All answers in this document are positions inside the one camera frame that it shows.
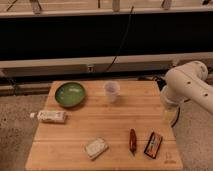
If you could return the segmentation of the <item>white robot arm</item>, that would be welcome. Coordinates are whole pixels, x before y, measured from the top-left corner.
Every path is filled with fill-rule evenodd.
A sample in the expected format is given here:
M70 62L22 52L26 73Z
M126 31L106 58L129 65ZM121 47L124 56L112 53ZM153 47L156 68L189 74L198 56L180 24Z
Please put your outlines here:
M170 69L165 75L166 85L160 92L164 105L163 120L173 126L178 119L180 104L190 99L213 114L213 86L205 82L207 66L200 61L191 61Z

